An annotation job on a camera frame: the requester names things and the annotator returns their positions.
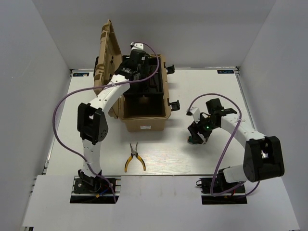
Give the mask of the large dark red hex key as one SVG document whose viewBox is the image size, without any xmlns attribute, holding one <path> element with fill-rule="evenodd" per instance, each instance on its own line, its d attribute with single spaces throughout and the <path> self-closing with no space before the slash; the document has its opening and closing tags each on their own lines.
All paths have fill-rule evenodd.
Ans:
<svg viewBox="0 0 308 231">
<path fill-rule="evenodd" d="M 157 83 L 156 83 L 155 77 L 151 77 L 150 78 L 150 80 L 149 80 L 149 87 L 150 88 L 157 88 Z"/>
</svg>

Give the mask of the tan plastic toolbox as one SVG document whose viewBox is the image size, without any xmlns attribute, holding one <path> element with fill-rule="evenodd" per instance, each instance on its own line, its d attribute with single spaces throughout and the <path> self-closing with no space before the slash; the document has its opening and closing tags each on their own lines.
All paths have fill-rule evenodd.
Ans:
<svg viewBox="0 0 308 231">
<path fill-rule="evenodd" d="M 164 93 L 153 97 L 127 98 L 123 96 L 109 110 L 111 117 L 120 119 L 125 123 L 129 132 L 142 130 L 162 131 L 165 128 L 166 120 L 171 116 L 172 111 L 180 109 L 179 101 L 169 101 L 169 86 L 167 75 L 175 72 L 174 66 L 166 66 L 166 59 L 163 55 L 151 54 L 149 57 L 161 59 L 161 72 Z M 100 53 L 97 56 L 94 66 L 94 86 L 107 85 L 119 68 L 120 64 L 129 58 L 129 55 L 122 54 L 118 44 L 112 22 L 108 21 L 103 25 L 100 38 Z"/>
</svg>

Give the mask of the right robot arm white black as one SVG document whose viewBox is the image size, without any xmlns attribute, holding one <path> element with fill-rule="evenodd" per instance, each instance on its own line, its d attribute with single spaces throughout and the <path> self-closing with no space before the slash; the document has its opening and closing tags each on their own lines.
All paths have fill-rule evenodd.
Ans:
<svg viewBox="0 0 308 231">
<path fill-rule="evenodd" d="M 221 128 L 230 133 L 226 146 L 218 160 L 210 184 L 210 193 L 216 195 L 214 187 L 223 192 L 236 189 L 241 184 L 278 178 L 285 174 L 282 147 L 279 138 L 266 136 L 242 119 L 242 114 L 233 108 L 224 108 L 218 98 L 206 102 L 207 113 L 190 106 L 187 115 L 193 117 L 188 126 L 190 144 L 205 144 L 213 130 Z M 220 168 L 220 164 L 233 139 L 244 148 L 242 164 Z"/>
</svg>

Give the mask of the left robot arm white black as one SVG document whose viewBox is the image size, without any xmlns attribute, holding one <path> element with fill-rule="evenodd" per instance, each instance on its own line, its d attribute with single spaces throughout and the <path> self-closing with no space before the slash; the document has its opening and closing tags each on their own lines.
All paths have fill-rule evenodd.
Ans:
<svg viewBox="0 0 308 231">
<path fill-rule="evenodd" d="M 83 144 L 83 155 L 86 158 L 78 175 L 91 192 L 97 192 L 102 186 L 100 166 L 101 142 L 108 133 L 105 113 L 109 112 L 124 92 L 129 90 L 129 81 L 145 78 L 149 54 L 144 50 L 132 48 L 129 58 L 123 61 L 115 71 L 108 88 L 104 88 L 88 104 L 78 106 L 77 130 Z"/>
</svg>

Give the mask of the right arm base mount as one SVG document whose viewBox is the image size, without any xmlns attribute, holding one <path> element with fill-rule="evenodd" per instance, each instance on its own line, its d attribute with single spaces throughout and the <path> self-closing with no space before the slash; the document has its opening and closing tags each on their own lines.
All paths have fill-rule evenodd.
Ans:
<svg viewBox="0 0 308 231">
<path fill-rule="evenodd" d="M 244 185 L 228 191 L 220 196 L 210 194 L 212 177 L 200 178 L 196 181 L 196 186 L 201 189 L 202 205 L 244 205 L 247 204 Z M 237 186 L 239 183 L 227 183 L 225 180 L 215 180 L 213 193 L 220 193 Z"/>
</svg>

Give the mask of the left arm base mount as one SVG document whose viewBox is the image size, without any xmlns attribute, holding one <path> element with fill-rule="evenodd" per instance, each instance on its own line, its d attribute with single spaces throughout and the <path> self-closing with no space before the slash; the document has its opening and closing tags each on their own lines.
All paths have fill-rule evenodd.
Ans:
<svg viewBox="0 0 308 231">
<path fill-rule="evenodd" d="M 109 184 L 102 180 L 96 188 L 85 183 L 80 177 L 75 176 L 70 196 L 71 204 L 115 204 L 121 190 L 121 178 L 107 178 Z"/>
</svg>

